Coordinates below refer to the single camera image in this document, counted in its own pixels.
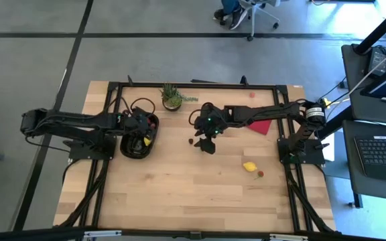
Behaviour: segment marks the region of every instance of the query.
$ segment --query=jeans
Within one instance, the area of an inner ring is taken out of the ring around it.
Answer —
[[[224,14],[228,15],[241,8],[239,0],[221,0]]]

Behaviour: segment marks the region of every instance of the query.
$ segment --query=potted plant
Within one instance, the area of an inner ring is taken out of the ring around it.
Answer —
[[[162,94],[162,104],[168,111],[177,111],[183,101],[198,101],[196,97],[187,97],[180,94],[177,88],[170,83],[164,83],[164,87],[160,92]]]

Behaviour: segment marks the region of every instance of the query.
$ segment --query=gray floor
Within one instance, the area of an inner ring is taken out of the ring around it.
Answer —
[[[76,32],[86,0],[0,0],[0,31]],[[95,1],[86,32],[220,33],[211,20],[219,0]],[[382,20],[373,4],[283,2],[269,12],[281,18],[276,33],[353,33],[367,35]],[[257,31],[271,33],[266,16]],[[237,32],[250,31],[248,22]],[[50,108],[54,102],[73,39],[0,39],[0,232],[10,229],[19,197],[33,164],[36,148],[24,142],[21,113]],[[316,99],[344,77],[343,40],[240,38],[116,38],[83,39],[62,110],[79,112],[91,80],[188,82],[192,78],[252,84],[298,84]],[[334,99],[343,91],[329,96]],[[61,147],[60,139],[52,145]],[[49,151],[38,183],[27,229],[49,228],[61,188],[67,155]],[[336,227],[342,233],[386,238],[386,200],[365,197],[366,208],[352,210],[349,181],[329,178],[328,189]],[[171,240],[171,238],[147,238]],[[145,238],[124,238],[145,240]]]

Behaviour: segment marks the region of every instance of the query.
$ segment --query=plant pot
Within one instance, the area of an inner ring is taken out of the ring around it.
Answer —
[[[180,104],[179,106],[177,106],[177,107],[169,107],[169,106],[166,106],[166,104],[165,104],[165,102],[164,102],[163,99],[162,99],[162,104],[163,104],[163,106],[165,107],[166,110],[172,111],[172,112],[177,111],[177,110],[180,109],[180,107],[181,107],[181,104]]]

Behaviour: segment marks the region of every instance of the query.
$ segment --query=yellow object in bowl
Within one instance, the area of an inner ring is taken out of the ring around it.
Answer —
[[[247,163],[244,163],[243,164],[245,170],[247,171],[255,171],[257,170],[257,166],[255,165],[255,163],[252,163],[252,162],[247,162]]]

